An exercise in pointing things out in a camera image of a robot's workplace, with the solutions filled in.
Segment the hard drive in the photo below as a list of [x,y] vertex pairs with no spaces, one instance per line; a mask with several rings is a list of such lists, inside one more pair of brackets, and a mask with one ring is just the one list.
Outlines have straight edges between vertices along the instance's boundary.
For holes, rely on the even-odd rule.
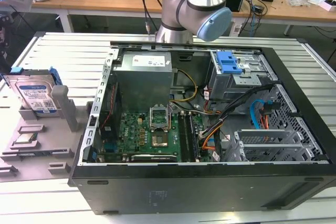
[[4,75],[4,80],[20,99],[22,109],[31,109],[37,116],[42,117],[57,114],[60,107],[51,97],[51,91],[55,85],[62,85],[62,82],[56,69],[13,68],[9,74]]

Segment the white label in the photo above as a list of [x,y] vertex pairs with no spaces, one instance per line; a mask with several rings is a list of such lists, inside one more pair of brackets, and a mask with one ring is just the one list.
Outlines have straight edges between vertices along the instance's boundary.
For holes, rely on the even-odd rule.
[[34,153],[21,153],[19,156],[35,156]]
[[224,135],[224,139],[222,139],[222,142],[230,141],[230,135]]
[[204,91],[204,99],[209,100],[209,91]]
[[134,67],[164,67],[164,56],[158,55],[135,55],[132,66]]
[[23,98],[34,111],[41,113],[55,112],[56,106],[48,96],[48,89],[44,85],[19,86]]
[[219,159],[221,158],[216,152],[213,152],[212,154],[213,158],[215,159],[215,161],[219,162]]

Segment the workbench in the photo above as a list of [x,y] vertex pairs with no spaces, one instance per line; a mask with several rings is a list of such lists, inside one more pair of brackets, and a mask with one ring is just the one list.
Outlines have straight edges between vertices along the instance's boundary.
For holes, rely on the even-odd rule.
[[[55,67],[69,98],[85,105],[95,97],[110,41],[154,41],[153,36],[125,34],[46,33],[36,35],[13,67],[48,69]],[[336,73],[304,41],[276,38],[220,38],[211,44],[227,46],[271,47],[279,55],[294,79],[336,135]],[[0,149],[6,145],[19,119],[19,103],[4,81],[0,82]],[[67,179],[0,183],[1,223],[246,223],[311,220],[336,221],[336,188],[329,188],[289,211],[215,212],[198,214],[160,214],[96,216],[77,188]]]
[[[263,24],[336,27],[335,12],[327,12],[319,6],[291,7],[286,0],[265,3],[268,13],[260,21]],[[146,5],[153,18],[161,18],[161,7],[156,0],[146,0]],[[1,6],[0,10],[13,11],[6,6]],[[144,17],[141,0],[49,0],[34,3],[30,12],[58,14],[66,33],[74,32],[70,15]],[[231,36],[238,36],[238,28],[245,22],[249,13],[248,3],[243,1],[240,12],[233,13]]]

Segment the ram slot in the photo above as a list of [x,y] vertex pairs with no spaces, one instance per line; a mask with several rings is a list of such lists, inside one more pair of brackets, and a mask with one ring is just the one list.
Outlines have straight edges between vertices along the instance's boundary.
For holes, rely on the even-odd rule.
[[182,115],[178,115],[178,134],[180,136],[180,148],[181,148],[181,160],[182,162],[188,162],[189,153],[188,153],[188,146],[187,146],[187,139],[185,133],[185,124],[184,124],[184,117]]
[[188,149],[189,149],[189,157],[191,162],[195,162],[196,158],[198,157],[198,149],[197,149],[197,142],[196,142],[196,135],[194,131],[194,124],[193,118],[191,115],[185,116],[185,129],[186,135],[188,139]]

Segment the aluminum table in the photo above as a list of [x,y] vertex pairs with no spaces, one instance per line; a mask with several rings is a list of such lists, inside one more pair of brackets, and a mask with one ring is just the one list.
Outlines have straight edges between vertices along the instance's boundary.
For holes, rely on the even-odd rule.
[[[147,35],[46,33],[34,37],[14,66],[55,67],[69,98],[84,105],[95,97],[110,41],[154,41]],[[213,44],[271,47],[336,135],[336,74],[308,45],[296,39],[223,37]],[[0,148],[18,121],[19,103],[0,82]],[[195,214],[96,216],[77,188],[67,179],[0,183],[0,222],[40,223],[336,223],[336,188],[329,188],[288,211],[215,212]]]

